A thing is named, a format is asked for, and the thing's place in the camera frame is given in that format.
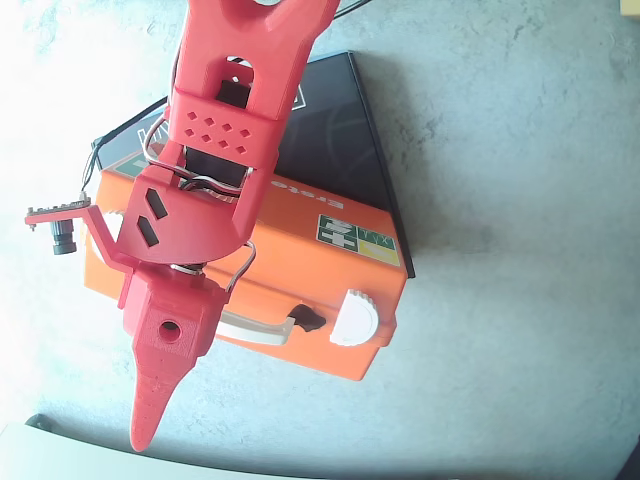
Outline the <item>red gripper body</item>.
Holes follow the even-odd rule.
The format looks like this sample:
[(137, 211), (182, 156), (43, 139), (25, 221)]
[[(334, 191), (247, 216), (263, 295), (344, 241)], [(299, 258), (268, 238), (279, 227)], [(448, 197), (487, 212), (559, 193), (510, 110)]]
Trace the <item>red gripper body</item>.
[(141, 266), (125, 278), (118, 307), (134, 355), (197, 359), (207, 353), (230, 293), (205, 275)]

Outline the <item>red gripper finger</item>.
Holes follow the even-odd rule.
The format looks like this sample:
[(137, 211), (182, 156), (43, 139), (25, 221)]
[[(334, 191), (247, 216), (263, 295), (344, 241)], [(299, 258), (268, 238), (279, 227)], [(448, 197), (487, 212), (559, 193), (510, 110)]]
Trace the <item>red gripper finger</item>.
[(194, 368), (197, 357), (145, 345), (136, 345), (134, 356), (137, 376), (130, 442), (141, 452), (151, 444), (174, 390)]

